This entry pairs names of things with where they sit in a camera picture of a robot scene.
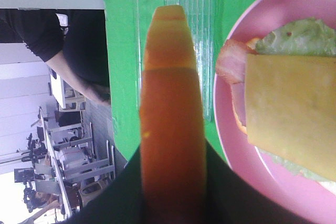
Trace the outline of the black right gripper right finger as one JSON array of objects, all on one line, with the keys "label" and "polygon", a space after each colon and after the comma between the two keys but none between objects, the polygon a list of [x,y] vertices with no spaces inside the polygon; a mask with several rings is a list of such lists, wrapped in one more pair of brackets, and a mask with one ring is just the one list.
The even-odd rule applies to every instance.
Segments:
[{"label": "black right gripper right finger", "polygon": [[311,223],[252,188],[206,144],[205,223]]}]

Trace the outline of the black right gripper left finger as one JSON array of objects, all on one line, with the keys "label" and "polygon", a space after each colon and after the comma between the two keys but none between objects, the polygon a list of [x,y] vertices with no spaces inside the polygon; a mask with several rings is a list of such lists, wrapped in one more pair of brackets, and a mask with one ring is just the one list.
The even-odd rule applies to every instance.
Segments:
[{"label": "black right gripper left finger", "polygon": [[142,223],[140,149],[119,176],[65,223]]}]

